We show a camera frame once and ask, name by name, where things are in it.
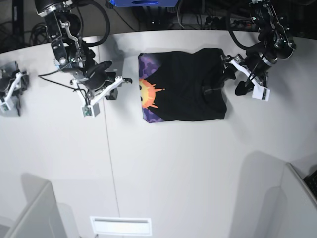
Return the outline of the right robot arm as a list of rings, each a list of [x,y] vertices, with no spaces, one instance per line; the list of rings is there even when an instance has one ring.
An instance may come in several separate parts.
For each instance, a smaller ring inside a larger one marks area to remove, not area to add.
[[[108,14],[94,0],[35,0],[37,14],[44,19],[46,34],[54,54],[56,71],[40,74],[44,81],[54,83],[77,92],[82,101],[84,117],[96,117],[100,113],[99,102],[106,98],[115,100],[117,88],[132,79],[107,72],[112,61],[97,63],[91,47],[104,43],[109,37],[110,21]],[[84,21],[80,7],[93,5],[103,15],[106,32],[98,41],[87,43],[83,40]],[[79,17],[72,13],[76,8]],[[45,77],[63,72],[73,76],[67,86]],[[16,60],[0,66],[0,115],[21,116],[20,97],[29,87],[30,74],[21,70]]]

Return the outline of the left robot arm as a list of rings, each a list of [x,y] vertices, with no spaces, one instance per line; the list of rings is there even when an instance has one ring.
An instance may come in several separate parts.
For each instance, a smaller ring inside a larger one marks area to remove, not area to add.
[[[279,59],[290,58],[296,44],[283,18],[279,18],[269,0],[249,0],[250,20],[258,27],[258,43],[252,46],[241,44],[236,38],[230,24],[231,14],[237,11],[244,2],[237,2],[226,14],[225,23],[233,42],[245,50],[246,57],[240,54],[222,57],[223,71],[217,84],[203,86],[203,95],[211,95],[223,88],[228,79],[235,79],[235,73],[246,75],[246,81],[240,81],[235,89],[237,96],[251,92],[254,99],[268,101],[270,89],[267,86],[268,70],[276,65]]]

